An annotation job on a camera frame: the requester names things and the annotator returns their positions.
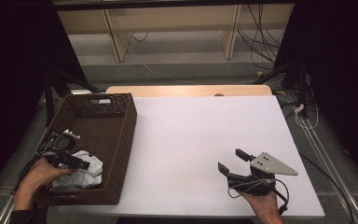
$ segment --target human hand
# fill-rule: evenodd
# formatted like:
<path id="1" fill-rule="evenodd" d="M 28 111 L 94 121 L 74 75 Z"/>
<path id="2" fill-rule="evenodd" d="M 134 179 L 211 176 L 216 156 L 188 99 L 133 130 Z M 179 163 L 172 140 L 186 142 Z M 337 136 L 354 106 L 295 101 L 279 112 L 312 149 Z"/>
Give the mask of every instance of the human hand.
<path id="1" fill-rule="evenodd" d="M 278 211 L 277 195 L 271 191 L 266 196 L 254 196 L 238 191 L 248 201 L 257 217 L 263 224 L 281 224 L 281 216 Z"/>
<path id="2" fill-rule="evenodd" d="M 53 167 L 46 158 L 42 157 L 31 167 L 27 176 L 21 181 L 14 195 L 13 210 L 31 210 L 34 196 L 42 187 L 49 185 L 61 175 L 71 175 L 75 169 Z"/>

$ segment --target brown wicker basket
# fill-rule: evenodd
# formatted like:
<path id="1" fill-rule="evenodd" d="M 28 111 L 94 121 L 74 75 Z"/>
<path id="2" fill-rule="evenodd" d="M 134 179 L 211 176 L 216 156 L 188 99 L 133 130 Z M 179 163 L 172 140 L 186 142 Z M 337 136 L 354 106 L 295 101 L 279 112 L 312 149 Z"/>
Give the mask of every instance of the brown wicker basket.
<path id="1" fill-rule="evenodd" d="M 36 202 L 39 205 L 118 204 L 136 118 L 130 93 L 65 97 L 38 149 L 52 132 L 62 133 L 69 129 L 80 135 L 73 152 L 86 150 L 90 156 L 103 162 L 103 181 L 93 189 L 41 191 L 35 198 Z"/>

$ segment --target floor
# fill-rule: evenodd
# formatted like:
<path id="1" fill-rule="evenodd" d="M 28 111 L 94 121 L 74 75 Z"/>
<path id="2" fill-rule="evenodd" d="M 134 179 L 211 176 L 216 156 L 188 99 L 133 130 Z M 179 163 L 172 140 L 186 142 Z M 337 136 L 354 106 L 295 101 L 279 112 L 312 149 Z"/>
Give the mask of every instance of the floor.
<path id="1" fill-rule="evenodd" d="M 248 31 L 248 36 L 255 32 Z M 283 31 L 271 31 L 275 40 L 282 38 Z M 142 40 L 146 34 L 135 34 Z M 117 63 L 107 35 L 71 35 L 74 50 L 90 84 L 100 88 L 110 85 L 177 85 L 184 82 L 199 84 L 246 84 L 257 80 L 257 72 L 266 74 L 272 66 L 264 58 L 255 55 L 237 36 L 233 58 L 227 60 L 217 32 L 183 32 L 151 33 L 144 41 L 131 41 L 125 62 Z M 273 90 L 280 91 L 282 76 L 268 82 Z M 297 119 L 289 104 L 296 100 L 296 91 L 286 91 L 277 97 L 282 103 L 282 114 L 287 117 L 287 124 L 292 133 L 298 151 L 325 168 L 321 162 L 319 150 L 324 151 L 337 171 L 345 190 L 350 194 L 350 201 L 358 223 L 358 169 L 351 157 L 344 153 L 328 118 L 319 113 L 316 104 L 307 107 L 310 116 L 306 122 L 313 129 L 303 129 L 302 119 Z M 10 189 L 16 183 L 21 166 L 32 155 L 40 137 L 45 131 L 46 107 L 42 100 L 24 136 L 21 146 L 13 154 L 0 175 L 0 216 L 10 201 Z M 319 197 L 326 216 L 323 218 L 283 217 L 284 223 L 350 223 L 342 199 L 338 196 L 329 180 L 306 160 L 304 165 L 309 173 L 311 183 Z M 116 217 L 74 216 L 58 212 L 57 207 L 50 207 L 48 223 L 116 223 Z"/>

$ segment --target white table surface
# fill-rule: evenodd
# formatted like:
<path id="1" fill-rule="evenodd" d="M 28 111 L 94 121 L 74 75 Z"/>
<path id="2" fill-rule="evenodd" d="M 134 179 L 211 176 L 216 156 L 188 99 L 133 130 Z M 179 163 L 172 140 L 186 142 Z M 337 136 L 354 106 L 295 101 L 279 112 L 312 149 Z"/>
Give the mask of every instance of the white table surface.
<path id="1" fill-rule="evenodd" d="M 250 174 L 249 162 L 235 155 L 240 148 L 254 156 L 266 151 L 299 172 L 276 175 L 290 193 L 284 216 L 324 216 L 274 96 L 136 97 L 134 102 L 138 119 L 119 204 L 62 206 L 59 211 L 123 217 L 253 217 L 243 198 L 228 196 L 227 179 L 217 170 L 220 161 L 231 173 Z M 286 195 L 280 183 L 277 190 Z"/>

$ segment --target crumpled white paper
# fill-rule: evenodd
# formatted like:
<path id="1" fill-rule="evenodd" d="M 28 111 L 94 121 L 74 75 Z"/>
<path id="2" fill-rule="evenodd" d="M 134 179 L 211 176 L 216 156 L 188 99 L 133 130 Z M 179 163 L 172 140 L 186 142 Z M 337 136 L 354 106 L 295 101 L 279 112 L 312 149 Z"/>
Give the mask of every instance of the crumpled white paper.
<path id="1" fill-rule="evenodd" d="M 90 157 L 87 151 L 80 150 L 72 156 L 89 162 L 89 169 L 78 169 L 71 175 L 62 175 L 53 181 L 53 190 L 57 189 L 89 189 L 102 182 L 103 163 L 95 156 Z"/>

